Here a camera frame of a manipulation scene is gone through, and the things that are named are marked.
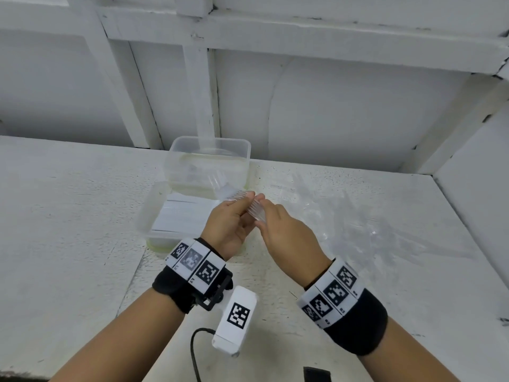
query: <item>person's right hand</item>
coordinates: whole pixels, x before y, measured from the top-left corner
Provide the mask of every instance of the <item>person's right hand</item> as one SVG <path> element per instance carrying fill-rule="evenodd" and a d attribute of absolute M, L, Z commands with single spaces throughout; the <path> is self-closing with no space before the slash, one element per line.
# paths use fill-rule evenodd
<path fill-rule="evenodd" d="M 291 217 L 283 205 L 274 205 L 268 199 L 260 200 L 265 219 L 254 224 L 262 233 L 267 249 L 285 274 L 302 287 L 307 287 L 331 263 L 325 256 L 311 229 Z"/>

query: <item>forearm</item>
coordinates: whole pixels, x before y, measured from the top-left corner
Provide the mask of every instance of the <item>forearm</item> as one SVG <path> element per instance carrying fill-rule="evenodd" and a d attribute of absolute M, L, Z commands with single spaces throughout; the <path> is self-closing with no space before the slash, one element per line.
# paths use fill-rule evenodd
<path fill-rule="evenodd" d="M 378 347 L 371 354 L 359 359 L 375 382 L 458 381 L 391 318 Z"/>
<path fill-rule="evenodd" d="M 51 382 L 138 382 L 168 344 L 184 314 L 152 288 L 75 354 Z"/>

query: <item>table surface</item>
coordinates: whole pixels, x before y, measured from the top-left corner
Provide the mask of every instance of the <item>table surface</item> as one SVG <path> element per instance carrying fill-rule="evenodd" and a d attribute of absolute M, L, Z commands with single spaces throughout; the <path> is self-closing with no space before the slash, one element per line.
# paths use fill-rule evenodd
<path fill-rule="evenodd" d="M 163 267 L 134 218 L 164 151 L 0 136 L 0 375 L 51 377 L 150 287 Z M 362 268 L 391 316 L 463 381 L 506 380 L 509 291 L 429 176 L 252 161 L 249 189 L 275 202 L 298 173 L 317 197 L 345 190 L 421 248 Z M 302 293 L 272 262 L 257 231 L 228 267 L 256 292 L 258 313 L 237 359 L 196 339 L 207 380 L 369 381 L 360 362 L 298 309 Z M 220 311 L 194 308 L 145 381 L 193 380 L 189 339 L 217 327 Z"/>

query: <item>person's left hand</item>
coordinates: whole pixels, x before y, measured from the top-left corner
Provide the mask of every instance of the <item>person's left hand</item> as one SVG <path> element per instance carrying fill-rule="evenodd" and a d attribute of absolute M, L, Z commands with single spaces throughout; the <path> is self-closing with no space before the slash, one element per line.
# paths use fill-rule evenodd
<path fill-rule="evenodd" d="M 254 218 L 246 213 L 254 199 L 264 199 L 264 194 L 247 192 L 246 197 L 238 201 L 223 201 L 209 215 L 207 224 L 201 233 L 207 243 L 228 261 L 235 256 L 246 237 L 255 227 Z"/>

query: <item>white tracking device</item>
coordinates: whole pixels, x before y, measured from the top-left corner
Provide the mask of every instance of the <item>white tracking device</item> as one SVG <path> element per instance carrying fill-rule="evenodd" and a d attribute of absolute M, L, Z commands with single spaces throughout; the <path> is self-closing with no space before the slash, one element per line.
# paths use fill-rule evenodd
<path fill-rule="evenodd" d="M 237 286 L 228 302 L 212 345 L 232 356 L 237 356 L 251 323 L 258 296 L 247 288 Z"/>

